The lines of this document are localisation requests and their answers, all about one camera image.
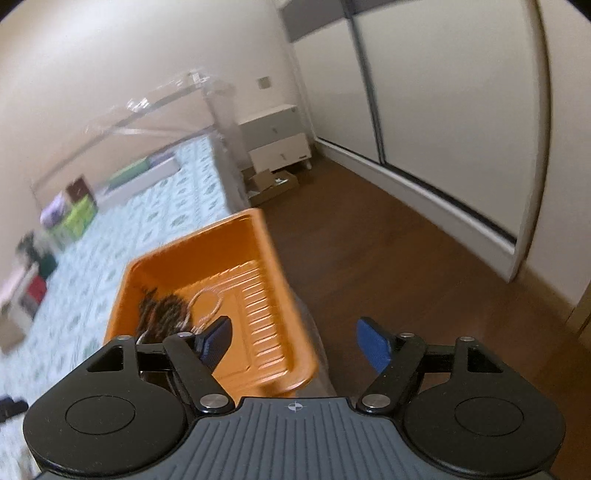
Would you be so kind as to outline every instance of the patterned bedsheet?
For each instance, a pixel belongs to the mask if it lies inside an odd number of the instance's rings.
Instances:
[[[0,353],[0,397],[32,404],[100,348],[127,263],[235,213],[220,178],[232,175],[220,172],[212,145],[203,136],[174,147],[178,173],[98,214],[60,256],[29,335],[9,355]],[[0,425],[0,480],[32,478],[35,469],[22,416]]]

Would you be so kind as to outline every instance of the wardrobe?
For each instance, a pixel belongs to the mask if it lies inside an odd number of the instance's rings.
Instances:
[[[322,152],[510,280],[530,241],[548,149],[534,0],[283,0],[278,8]]]

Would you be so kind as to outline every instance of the baseboard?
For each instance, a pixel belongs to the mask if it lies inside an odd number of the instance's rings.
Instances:
[[[515,276],[515,246],[457,206],[396,173],[354,153],[317,141],[318,150],[377,187],[404,202],[466,246],[504,280]]]
[[[517,275],[517,281],[538,299],[544,302],[561,320],[567,321],[574,305],[552,286],[542,280],[532,269],[524,265]]]

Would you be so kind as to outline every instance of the wooden floor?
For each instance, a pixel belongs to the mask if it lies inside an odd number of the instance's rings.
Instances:
[[[337,392],[359,395],[376,376],[356,346],[360,316],[429,343],[477,337],[563,412],[567,436],[553,472],[591,478],[591,353],[558,318],[345,168],[320,159],[298,178],[299,188],[262,207],[287,278],[316,320]]]

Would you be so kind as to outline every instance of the sliding wardrobe door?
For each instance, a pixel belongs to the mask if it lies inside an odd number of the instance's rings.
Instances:
[[[517,236],[545,134],[533,2],[354,3],[387,163]]]
[[[378,161],[358,54],[340,0],[292,0],[281,15],[316,136]]]

